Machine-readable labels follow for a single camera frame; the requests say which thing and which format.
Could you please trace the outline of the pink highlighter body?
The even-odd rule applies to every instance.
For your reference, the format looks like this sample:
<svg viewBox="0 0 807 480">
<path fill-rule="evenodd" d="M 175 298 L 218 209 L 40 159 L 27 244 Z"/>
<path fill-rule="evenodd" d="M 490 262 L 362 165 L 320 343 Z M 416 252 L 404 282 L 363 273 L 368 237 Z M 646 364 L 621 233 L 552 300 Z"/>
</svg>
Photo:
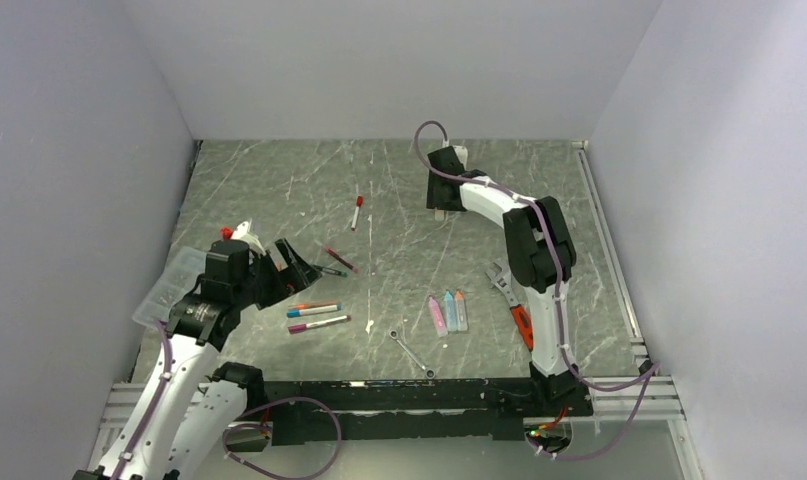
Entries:
<svg viewBox="0 0 807 480">
<path fill-rule="evenodd" d="M 446 322 L 444 320 L 444 316 L 439 306 L 438 301 L 432 295 L 429 295 L 427 298 L 427 307 L 433 321 L 433 325 L 436 330 L 436 334 L 438 337 L 446 337 L 448 335 L 448 328 Z"/>
</svg>

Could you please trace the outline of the orange highlighter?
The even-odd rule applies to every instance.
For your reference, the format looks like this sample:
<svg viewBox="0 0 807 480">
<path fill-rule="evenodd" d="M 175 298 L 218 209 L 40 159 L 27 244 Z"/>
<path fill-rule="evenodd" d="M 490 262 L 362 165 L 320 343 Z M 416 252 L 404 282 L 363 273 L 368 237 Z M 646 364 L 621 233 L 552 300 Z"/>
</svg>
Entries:
<svg viewBox="0 0 807 480">
<path fill-rule="evenodd" d="M 459 332 L 467 332 L 469 330 L 469 323 L 468 323 L 465 297 L 461 290 L 457 290 L 454 293 L 453 300 L 457 319 L 457 329 Z"/>
</svg>

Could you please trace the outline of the blue highlighter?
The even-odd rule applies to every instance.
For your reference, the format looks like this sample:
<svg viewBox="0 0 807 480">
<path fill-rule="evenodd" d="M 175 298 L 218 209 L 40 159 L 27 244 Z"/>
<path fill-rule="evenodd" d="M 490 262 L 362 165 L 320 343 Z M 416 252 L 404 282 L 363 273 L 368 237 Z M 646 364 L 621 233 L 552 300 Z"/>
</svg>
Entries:
<svg viewBox="0 0 807 480">
<path fill-rule="evenodd" d="M 445 291 L 443 301 L 445 306 L 445 324 L 447 330 L 449 332 L 457 332 L 458 318 L 456 312 L 455 299 L 453 294 L 449 290 Z"/>
</svg>

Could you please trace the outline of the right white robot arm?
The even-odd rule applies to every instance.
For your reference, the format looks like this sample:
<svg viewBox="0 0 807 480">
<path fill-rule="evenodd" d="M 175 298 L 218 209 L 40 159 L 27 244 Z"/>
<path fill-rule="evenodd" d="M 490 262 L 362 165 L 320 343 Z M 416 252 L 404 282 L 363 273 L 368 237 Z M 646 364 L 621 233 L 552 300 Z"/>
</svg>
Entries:
<svg viewBox="0 0 807 480">
<path fill-rule="evenodd" d="M 566 326 L 568 282 L 577 253 L 558 201 L 525 196 L 479 170 L 465 170 L 451 146 L 419 159 L 429 169 L 429 209 L 473 212 L 504 234 L 510 277 L 526 295 L 527 316 L 518 325 L 532 339 L 529 392 L 534 409 L 543 415 L 591 415 L 589 388 L 576 376 Z"/>
</svg>

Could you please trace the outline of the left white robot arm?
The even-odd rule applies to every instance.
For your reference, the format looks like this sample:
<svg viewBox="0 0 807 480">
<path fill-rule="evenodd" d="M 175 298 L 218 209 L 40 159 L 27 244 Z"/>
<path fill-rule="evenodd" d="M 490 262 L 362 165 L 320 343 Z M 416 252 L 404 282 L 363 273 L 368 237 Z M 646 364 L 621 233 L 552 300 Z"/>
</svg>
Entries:
<svg viewBox="0 0 807 480">
<path fill-rule="evenodd" d="M 321 277 L 284 239 L 266 248 L 250 234 L 180 250 L 144 302 L 138 322 L 153 326 L 160 352 L 111 447 L 76 479 L 190 479 L 203 456 L 238 417 L 266 406 L 260 369 L 214 365 L 242 312 L 276 305 Z"/>
</svg>

